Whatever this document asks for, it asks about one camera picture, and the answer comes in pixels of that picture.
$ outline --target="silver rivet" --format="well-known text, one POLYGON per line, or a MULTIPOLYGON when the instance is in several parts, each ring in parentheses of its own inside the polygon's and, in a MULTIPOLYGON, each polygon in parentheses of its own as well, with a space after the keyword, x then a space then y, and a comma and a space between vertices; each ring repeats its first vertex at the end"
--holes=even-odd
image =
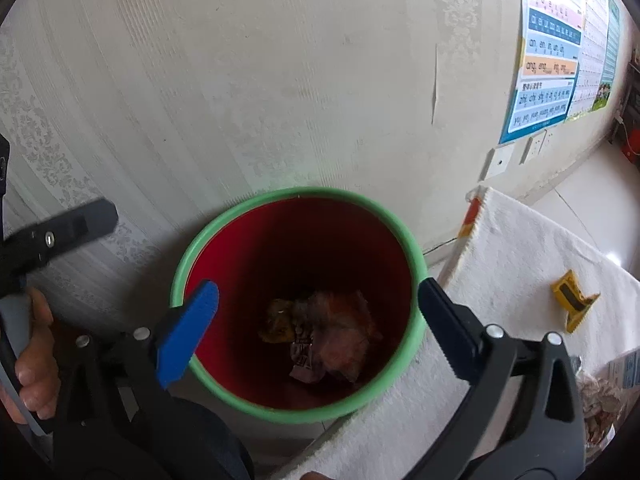
POLYGON ((91 338, 89 336, 79 335, 78 338, 76 339, 76 346, 78 348, 84 348, 89 344, 89 341, 91 341, 91 338))
POLYGON ((146 326, 141 326, 133 331, 133 339, 136 341, 144 341, 151 335, 151 330, 146 326))
POLYGON ((50 249, 53 247, 53 244, 56 243, 56 237, 53 235, 51 231, 47 231, 44 235, 44 243, 46 243, 47 247, 50 249))
POLYGON ((549 332, 546 335, 546 340, 552 345, 560 346, 562 344, 562 336, 556 332, 549 332))
POLYGON ((488 325, 485 330, 488 336, 493 337, 494 339, 500 339, 504 335, 504 330, 501 326, 488 325))

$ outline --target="white cloth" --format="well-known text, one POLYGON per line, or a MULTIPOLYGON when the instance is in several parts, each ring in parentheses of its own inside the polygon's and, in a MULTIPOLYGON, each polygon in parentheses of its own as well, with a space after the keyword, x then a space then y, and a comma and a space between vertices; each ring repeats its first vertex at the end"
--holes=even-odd
MULTIPOLYGON (((517 338, 561 333, 587 371, 640 346, 635 278, 529 207, 493 189, 481 193, 475 227, 441 275, 453 301, 471 307, 483 324, 498 323, 517 338), (584 294, 602 293, 571 335, 549 287, 568 269, 584 294)), ((445 427, 466 388, 427 332, 414 361, 389 390, 334 424, 274 478, 298 480, 312 470, 337 480, 402 478, 445 427)), ((492 424, 483 444, 495 441, 500 431, 492 424)))

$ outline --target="educational poster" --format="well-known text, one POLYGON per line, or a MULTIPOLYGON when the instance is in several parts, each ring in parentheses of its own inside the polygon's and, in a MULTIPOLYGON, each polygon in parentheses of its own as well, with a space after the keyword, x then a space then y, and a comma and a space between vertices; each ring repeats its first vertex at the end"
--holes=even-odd
POLYGON ((616 73, 620 10, 614 0, 586 0, 578 77, 567 120, 607 105, 616 73))
POLYGON ((584 35, 575 82, 574 97, 568 119, 577 119, 590 112, 598 95, 607 50, 609 1, 586 0, 584 35))
POLYGON ((564 121, 582 47, 585 0, 522 0, 523 48, 500 143, 564 121))
POLYGON ((607 31, 607 48, 605 50, 604 69, 602 79, 598 87, 596 101, 592 110, 604 108, 609 101, 613 78, 616 75, 616 63, 618 62, 618 47, 620 46, 620 9, 614 0, 609 1, 609 30, 607 31))

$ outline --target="red object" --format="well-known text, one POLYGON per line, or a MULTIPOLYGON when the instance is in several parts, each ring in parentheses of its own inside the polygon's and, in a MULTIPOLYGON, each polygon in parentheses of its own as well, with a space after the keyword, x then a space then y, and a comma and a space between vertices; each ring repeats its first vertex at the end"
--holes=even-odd
POLYGON ((638 156, 634 152, 640 153, 640 128, 631 130, 628 141, 622 145, 622 153, 625 154, 626 158, 628 158, 632 164, 635 164, 638 159, 638 156))
POLYGON ((368 210, 327 198, 281 200, 236 218, 200 252, 186 293, 204 279, 218 284, 220 304, 198 359, 224 388, 271 408, 306 410, 351 395, 393 355, 411 310, 412 277, 394 235, 368 210), (355 385, 300 383, 289 377, 289 345, 258 337, 271 300, 314 290, 360 290, 369 303, 383 338, 355 385))

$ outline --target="yellow object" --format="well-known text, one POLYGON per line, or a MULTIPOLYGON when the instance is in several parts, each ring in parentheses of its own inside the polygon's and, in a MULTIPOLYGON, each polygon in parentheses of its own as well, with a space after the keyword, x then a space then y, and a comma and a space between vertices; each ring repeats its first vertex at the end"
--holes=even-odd
POLYGON ((566 331, 569 334, 574 332, 591 305, 600 297, 600 293, 598 293, 585 298, 572 270, 568 270, 562 278, 552 283, 551 291, 560 306, 567 311, 566 331))
POLYGON ((258 335, 265 343, 293 343, 296 332, 291 319, 293 301, 273 300, 267 308, 267 319, 258 335))

